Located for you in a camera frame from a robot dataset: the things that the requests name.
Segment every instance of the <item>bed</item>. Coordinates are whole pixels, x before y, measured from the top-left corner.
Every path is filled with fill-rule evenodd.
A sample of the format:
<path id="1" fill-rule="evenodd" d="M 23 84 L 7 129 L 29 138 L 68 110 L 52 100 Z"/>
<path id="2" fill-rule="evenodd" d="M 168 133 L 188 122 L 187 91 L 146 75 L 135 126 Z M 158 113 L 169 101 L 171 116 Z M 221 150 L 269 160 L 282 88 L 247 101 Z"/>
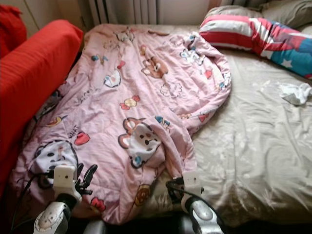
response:
<path id="1" fill-rule="evenodd" d="M 198 31 L 198 26 L 135 27 L 183 35 Z M 252 219 L 311 222 L 312 103 L 293 106 L 279 96 L 280 84 L 308 81 L 251 53 L 220 51 L 230 65 L 232 91 L 192 138 L 203 197 L 232 227 Z M 180 210 L 168 196 L 168 180 L 164 171 L 140 217 Z"/>

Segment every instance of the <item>striped pillow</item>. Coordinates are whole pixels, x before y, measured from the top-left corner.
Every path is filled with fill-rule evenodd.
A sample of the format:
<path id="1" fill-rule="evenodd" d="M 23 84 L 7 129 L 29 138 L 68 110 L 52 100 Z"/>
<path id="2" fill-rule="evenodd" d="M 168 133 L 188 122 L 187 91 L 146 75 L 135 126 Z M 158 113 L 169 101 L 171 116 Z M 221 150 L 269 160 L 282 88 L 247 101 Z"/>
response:
<path id="1" fill-rule="evenodd" d="M 215 47 L 253 51 L 312 79 L 312 36 L 278 22 L 247 16 L 207 17 L 199 34 Z"/>

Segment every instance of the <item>white wall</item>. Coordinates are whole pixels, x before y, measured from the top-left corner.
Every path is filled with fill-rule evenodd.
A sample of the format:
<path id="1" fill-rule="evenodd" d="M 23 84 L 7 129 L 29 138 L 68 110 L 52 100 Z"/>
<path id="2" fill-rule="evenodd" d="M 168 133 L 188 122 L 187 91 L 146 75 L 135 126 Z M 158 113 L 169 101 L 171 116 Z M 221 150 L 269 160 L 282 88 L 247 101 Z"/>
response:
<path id="1" fill-rule="evenodd" d="M 0 0 L 0 4 L 20 9 L 21 18 L 27 28 L 27 37 L 58 19 L 68 20 L 84 32 L 94 26 L 87 0 Z"/>
<path id="2" fill-rule="evenodd" d="M 209 0 L 158 0 L 159 24 L 199 25 Z"/>

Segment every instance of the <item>cartoon heart print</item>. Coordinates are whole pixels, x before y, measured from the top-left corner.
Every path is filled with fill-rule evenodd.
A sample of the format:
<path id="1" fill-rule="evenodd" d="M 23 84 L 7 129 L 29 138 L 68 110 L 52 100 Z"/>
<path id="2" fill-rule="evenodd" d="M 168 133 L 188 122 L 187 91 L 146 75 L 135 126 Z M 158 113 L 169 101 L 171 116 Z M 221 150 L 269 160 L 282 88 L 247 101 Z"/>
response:
<path id="1" fill-rule="evenodd" d="M 90 140 L 90 137 L 88 134 L 84 132 L 80 132 L 78 133 L 77 138 L 75 140 L 75 145 L 83 145 L 87 143 L 89 140 Z"/>
<path id="2" fill-rule="evenodd" d="M 205 71 L 205 76 L 207 79 L 211 77 L 212 72 L 211 71 Z"/>

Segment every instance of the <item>cartoon print blanket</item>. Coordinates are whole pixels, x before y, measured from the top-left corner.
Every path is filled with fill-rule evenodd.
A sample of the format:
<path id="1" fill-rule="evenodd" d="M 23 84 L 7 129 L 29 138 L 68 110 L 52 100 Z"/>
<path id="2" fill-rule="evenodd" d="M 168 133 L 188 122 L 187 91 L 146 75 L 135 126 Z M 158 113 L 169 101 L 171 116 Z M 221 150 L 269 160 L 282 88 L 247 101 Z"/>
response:
<path id="1" fill-rule="evenodd" d="M 172 177 L 196 169 L 191 135 L 230 90 L 225 56 L 197 33 L 99 25 L 86 34 L 81 58 L 34 117 L 11 186 L 21 192 L 32 174 L 60 164 L 83 163 L 83 178 L 97 164 L 93 193 L 74 215 L 126 222 L 165 167 Z M 54 199 L 51 183 L 44 176 L 32 183 L 28 215 Z"/>

